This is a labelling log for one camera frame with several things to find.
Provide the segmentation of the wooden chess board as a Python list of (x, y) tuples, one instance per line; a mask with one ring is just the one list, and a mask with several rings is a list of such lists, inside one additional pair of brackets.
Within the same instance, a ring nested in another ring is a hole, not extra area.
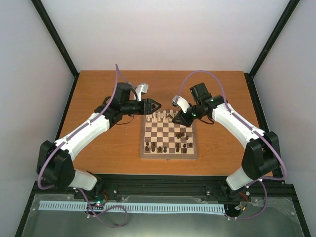
[(159, 110), (142, 119), (140, 157), (152, 159), (197, 159), (195, 126), (175, 124), (177, 110)]

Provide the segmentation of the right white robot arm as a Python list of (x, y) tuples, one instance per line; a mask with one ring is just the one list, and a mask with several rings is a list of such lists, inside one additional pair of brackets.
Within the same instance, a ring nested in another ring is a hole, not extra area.
[(172, 105), (180, 108), (173, 123), (189, 127), (194, 120), (207, 116), (226, 128), (244, 148), (241, 167), (226, 179), (231, 190), (238, 190), (280, 166), (279, 142), (275, 133), (266, 133), (252, 125), (223, 96), (212, 96), (204, 83), (191, 87), (190, 92), (195, 105), (179, 95), (173, 97)]

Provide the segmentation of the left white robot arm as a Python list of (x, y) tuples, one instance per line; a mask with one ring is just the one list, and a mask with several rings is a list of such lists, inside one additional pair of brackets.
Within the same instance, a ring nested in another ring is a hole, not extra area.
[(43, 142), (37, 164), (38, 187), (42, 190), (79, 188), (91, 198), (99, 198), (103, 187), (97, 177), (75, 169), (73, 162), (90, 142), (111, 129), (124, 115), (151, 115), (160, 109), (160, 103), (141, 97), (147, 89), (145, 83), (137, 87), (126, 82), (116, 83), (112, 95), (106, 97), (83, 124), (54, 142)]

